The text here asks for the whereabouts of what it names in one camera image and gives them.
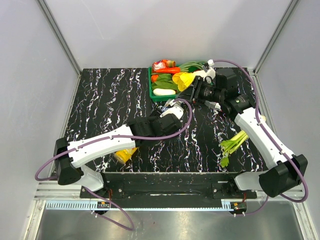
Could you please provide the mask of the yellow napa cabbage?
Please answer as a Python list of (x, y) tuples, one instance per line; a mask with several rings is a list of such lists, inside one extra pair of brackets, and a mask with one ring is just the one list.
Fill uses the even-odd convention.
[(172, 81), (177, 85), (178, 90), (183, 92), (192, 84), (196, 76), (204, 77), (205, 75), (206, 72), (204, 70), (179, 72), (172, 76)]

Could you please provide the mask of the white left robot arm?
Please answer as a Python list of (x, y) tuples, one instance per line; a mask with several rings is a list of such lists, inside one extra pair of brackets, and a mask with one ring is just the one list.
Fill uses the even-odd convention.
[(101, 173), (86, 164), (92, 160), (126, 149), (153, 146), (161, 137), (171, 136), (181, 129), (184, 111), (173, 106), (166, 111), (155, 110), (148, 117), (139, 117), (110, 132), (79, 141), (68, 142), (59, 138), (55, 142), (57, 183), (61, 186), (79, 184), (87, 187), (98, 198), (107, 195), (109, 186)]

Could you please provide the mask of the red label clear bottle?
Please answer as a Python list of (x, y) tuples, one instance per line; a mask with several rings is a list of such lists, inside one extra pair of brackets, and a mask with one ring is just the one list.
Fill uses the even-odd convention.
[(213, 102), (213, 101), (205, 101), (205, 105), (210, 108), (210, 109), (213, 109), (213, 110), (217, 110), (217, 111), (221, 111), (221, 106), (219, 103), (217, 102)]

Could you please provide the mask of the small orange carrot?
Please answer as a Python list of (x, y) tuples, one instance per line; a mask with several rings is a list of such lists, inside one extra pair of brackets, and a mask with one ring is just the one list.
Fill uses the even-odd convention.
[(156, 81), (157, 81), (157, 79), (158, 79), (158, 77), (159, 77), (159, 75), (158, 75), (158, 74), (154, 74), (154, 75), (152, 75), (152, 76), (151, 76), (151, 82), (152, 82), (152, 83), (156, 82)]

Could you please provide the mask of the white radish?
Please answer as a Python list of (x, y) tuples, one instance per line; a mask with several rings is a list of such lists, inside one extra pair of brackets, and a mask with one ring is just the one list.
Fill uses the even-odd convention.
[(176, 94), (175, 90), (165, 88), (156, 88), (152, 92), (155, 96), (171, 96)]

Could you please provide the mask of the green leafy vegetable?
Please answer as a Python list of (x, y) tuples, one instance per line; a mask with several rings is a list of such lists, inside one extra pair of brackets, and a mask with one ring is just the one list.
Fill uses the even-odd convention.
[(171, 89), (171, 90), (178, 90), (178, 85), (174, 83), (172, 74), (169, 73), (160, 73), (158, 74), (159, 77), (156, 82), (151, 82), (151, 89)]

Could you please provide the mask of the green celery stalk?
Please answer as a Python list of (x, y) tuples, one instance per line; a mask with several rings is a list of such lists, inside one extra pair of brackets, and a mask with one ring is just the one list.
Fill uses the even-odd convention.
[(223, 140), (219, 144), (222, 151), (222, 159), (220, 160), (220, 166), (222, 168), (226, 168), (229, 165), (229, 156), (236, 152), (248, 138), (247, 133), (241, 130), (231, 139)]

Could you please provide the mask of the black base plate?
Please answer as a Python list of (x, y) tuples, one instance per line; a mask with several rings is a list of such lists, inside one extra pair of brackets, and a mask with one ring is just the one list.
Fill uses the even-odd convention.
[(235, 172), (106, 172), (104, 188), (95, 193), (112, 200), (129, 197), (204, 197), (257, 199), (254, 190), (240, 191), (232, 180)]

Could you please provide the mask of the red white snack packet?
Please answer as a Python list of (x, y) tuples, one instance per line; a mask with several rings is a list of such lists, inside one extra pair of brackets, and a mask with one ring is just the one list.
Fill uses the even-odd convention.
[(168, 60), (168, 59), (162, 59), (162, 60), (154, 62), (151, 66), (151, 69), (152, 69), (152, 72), (155, 73), (156, 71), (161, 70), (161, 69), (174, 68), (174, 67), (176, 67), (175, 61)]

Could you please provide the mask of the long orange carrot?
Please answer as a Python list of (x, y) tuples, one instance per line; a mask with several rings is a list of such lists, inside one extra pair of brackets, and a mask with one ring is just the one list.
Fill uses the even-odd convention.
[(181, 69), (179, 67), (161, 68), (154, 71), (154, 74), (177, 74), (180, 73)]

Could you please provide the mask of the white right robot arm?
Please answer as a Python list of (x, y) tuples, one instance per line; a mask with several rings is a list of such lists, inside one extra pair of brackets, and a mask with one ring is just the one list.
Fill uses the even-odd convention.
[(195, 76), (191, 84), (180, 91), (178, 97), (194, 104), (218, 103), (222, 112), (248, 135), (267, 167), (265, 171), (237, 175), (227, 186), (228, 194), (239, 198), (245, 191), (253, 190), (262, 191), (274, 198), (303, 185), (304, 197), (300, 201), (305, 201), (309, 196), (304, 179), (308, 165), (306, 157), (294, 154), (263, 123), (258, 105), (246, 94), (239, 93), (238, 78), (232, 69), (219, 69), (212, 83), (208, 83), (210, 79), (208, 75)]

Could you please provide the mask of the green long beans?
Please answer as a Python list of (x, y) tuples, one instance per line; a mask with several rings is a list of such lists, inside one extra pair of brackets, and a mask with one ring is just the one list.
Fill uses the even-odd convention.
[(188, 61), (179, 66), (180, 71), (184, 73), (193, 73), (198, 70), (203, 70), (205, 61)]

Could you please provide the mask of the yellow juice bottle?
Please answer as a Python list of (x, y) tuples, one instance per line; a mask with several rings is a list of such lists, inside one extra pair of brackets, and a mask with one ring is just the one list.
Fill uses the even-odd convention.
[(133, 154), (137, 151), (137, 147), (130, 148), (130, 149), (123, 149), (119, 150), (114, 153), (114, 158), (121, 164), (126, 164), (127, 161), (129, 161)]

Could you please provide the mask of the green plastic basket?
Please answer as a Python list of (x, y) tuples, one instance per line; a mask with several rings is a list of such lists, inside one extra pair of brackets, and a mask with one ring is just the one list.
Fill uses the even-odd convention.
[(176, 94), (175, 95), (165, 95), (165, 96), (156, 96), (153, 94), (153, 90), (152, 90), (152, 81), (151, 81), (151, 76), (152, 75), (158, 75), (158, 74), (155, 74), (153, 73), (152, 71), (152, 67), (150, 66), (148, 69), (148, 87), (149, 87), (149, 96), (150, 96), (150, 99), (153, 101), (153, 102), (164, 102), (164, 101), (167, 101), (169, 99), (174, 99), (177, 94), (180, 93), (179, 90), (175, 90)]

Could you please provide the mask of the blue label clear bottle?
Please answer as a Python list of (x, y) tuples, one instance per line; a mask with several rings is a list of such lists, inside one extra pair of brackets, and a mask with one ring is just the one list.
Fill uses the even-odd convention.
[(169, 99), (161, 109), (162, 114), (173, 114), (178, 110), (175, 99)]

